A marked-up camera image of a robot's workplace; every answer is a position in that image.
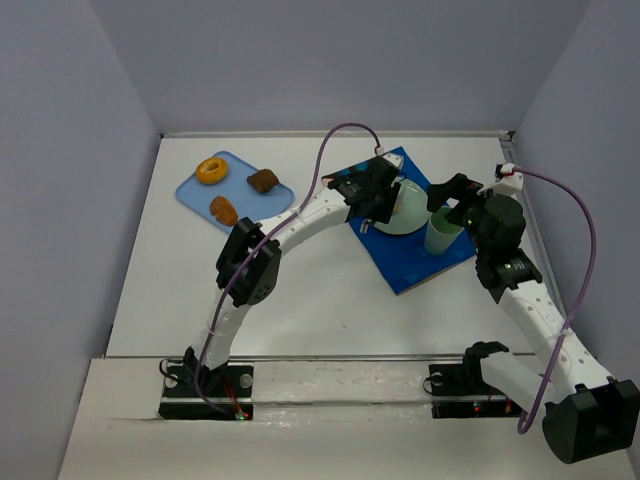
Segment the orange sugared bread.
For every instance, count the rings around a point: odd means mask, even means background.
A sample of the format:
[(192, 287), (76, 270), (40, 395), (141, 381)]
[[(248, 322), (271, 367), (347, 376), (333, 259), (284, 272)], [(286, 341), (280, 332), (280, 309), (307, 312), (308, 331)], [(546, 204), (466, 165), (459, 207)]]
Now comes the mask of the orange sugared bread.
[(210, 214), (224, 226), (233, 227), (238, 221), (238, 214), (232, 203), (224, 196), (216, 196), (209, 205)]

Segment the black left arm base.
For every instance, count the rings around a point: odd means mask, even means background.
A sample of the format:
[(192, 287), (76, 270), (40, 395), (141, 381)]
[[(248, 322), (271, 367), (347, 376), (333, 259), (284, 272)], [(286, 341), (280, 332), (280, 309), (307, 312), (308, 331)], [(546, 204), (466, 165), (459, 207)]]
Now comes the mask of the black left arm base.
[(254, 414), (252, 399), (254, 366), (230, 364), (209, 383), (205, 370), (201, 371), (200, 392), (193, 376), (181, 361), (164, 359), (159, 363), (163, 387), (158, 416), (164, 420), (184, 421), (251, 421)]

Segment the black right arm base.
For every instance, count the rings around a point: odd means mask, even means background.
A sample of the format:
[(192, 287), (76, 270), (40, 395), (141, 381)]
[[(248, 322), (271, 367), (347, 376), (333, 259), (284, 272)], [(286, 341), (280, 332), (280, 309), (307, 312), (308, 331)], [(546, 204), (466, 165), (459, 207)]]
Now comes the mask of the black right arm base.
[(521, 407), (500, 390), (469, 379), (461, 363), (435, 363), (422, 384), (434, 419), (517, 418)]

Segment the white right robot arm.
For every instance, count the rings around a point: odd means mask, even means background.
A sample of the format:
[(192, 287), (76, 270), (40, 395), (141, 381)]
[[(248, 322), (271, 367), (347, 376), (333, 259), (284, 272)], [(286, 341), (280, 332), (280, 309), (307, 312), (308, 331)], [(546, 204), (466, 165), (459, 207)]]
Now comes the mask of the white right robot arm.
[(639, 419), (639, 390), (618, 380), (586, 349), (551, 299), (534, 262), (521, 248), (526, 229), (522, 170), (499, 174), (490, 186), (457, 174), (427, 188), (427, 209), (436, 213), (453, 199), (446, 215), (463, 228), (476, 250), (481, 285), (524, 334), (542, 374), (524, 366), (499, 342), (478, 342), (463, 357), (467, 382), (484, 383), (518, 405), (517, 431), (540, 421), (547, 445), (572, 464), (629, 448)]

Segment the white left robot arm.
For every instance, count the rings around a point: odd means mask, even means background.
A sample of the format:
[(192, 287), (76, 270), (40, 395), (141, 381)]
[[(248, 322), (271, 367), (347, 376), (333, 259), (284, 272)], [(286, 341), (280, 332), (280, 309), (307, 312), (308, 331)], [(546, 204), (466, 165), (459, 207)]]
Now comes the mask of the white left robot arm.
[(214, 371), (228, 362), (246, 314), (273, 293), (280, 263), (293, 248), (353, 218), (390, 220), (403, 163), (398, 154), (375, 156), (323, 176), (321, 189), (294, 209), (257, 222), (244, 218), (236, 224), (216, 262), (212, 317), (193, 345), (201, 370)]

